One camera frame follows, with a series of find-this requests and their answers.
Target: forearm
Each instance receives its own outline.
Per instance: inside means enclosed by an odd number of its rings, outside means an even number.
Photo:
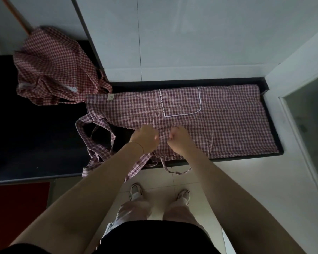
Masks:
[[[255,198],[199,149],[189,152],[185,158],[237,253],[304,253]]]
[[[82,253],[142,152],[142,147],[137,143],[126,144],[112,158],[61,196],[13,244],[32,243],[57,254],[63,250],[63,246],[59,245],[67,245],[68,241],[74,240],[73,249],[66,249],[66,252]]]

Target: clothing label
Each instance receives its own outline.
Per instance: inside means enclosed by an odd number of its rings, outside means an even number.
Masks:
[[[114,93],[108,93],[108,94],[107,94],[107,100],[108,100],[108,101],[114,100]]]

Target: leg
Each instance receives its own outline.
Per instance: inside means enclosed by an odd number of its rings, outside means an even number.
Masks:
[[[209,237],[209,234],[204,227],[196,221],[195,217],[190,212],[189,207],[187,206],[189,204],[189,199],[190,192],[188,190],[182,190],[178,195],[177,201],[166,208],[162,220],[194,224],[204,230]]]
[[[120,206],[116,219],[108,224],[104,236],[124,222],[147,220],[152,212],[152,205],[143,198],[139,185],[134,184],[131,186],[130,199],[131,201],[125,202]]]

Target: red checkered apron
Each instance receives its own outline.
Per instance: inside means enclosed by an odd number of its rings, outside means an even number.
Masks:
[[[52,27],[33,31],[13,55],[18,69],[17,94],[36,105],[84,102],[87,94],[112,92],[102,70],[98,79],[80,45]]]
[[[100,164],[99,157],[106,160],[113,155],[111,149],[97,144],[85,134],[83,127],[89,123],[110,131],[111,146],[116,137],[108,123],[134,130],[143,124],[151,124],[159,130],[159,146],[153,153],[140,158],[126,180],[149,159],[161,161],[168,172],[165,161],[184,159],[167,144],[170,128],[177,125],[189,131],[208,158],[279,153],[256,85],[125,92],[114,94],[113,98],[107,94],[91,94],[86,97],[86,107],[88,114],[76,122],[92,158],[84,168],[83,176]]]

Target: person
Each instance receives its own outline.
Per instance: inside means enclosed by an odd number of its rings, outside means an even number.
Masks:
[[[305,253],[256,199],[196,147],[184,127],[171,128],[167,143],[194,170],[237,254]],[[143,125],[128,144],[55,201],[0,254],[84,253],[134,163],[158,144],[158,131]],[[133,185],[130,201],[120,207],[95,253],[168,249],[219,253],[189,211],[190,197],[190,192],[182,191],[163,221],[147,221],[150,206],[141,187]]]

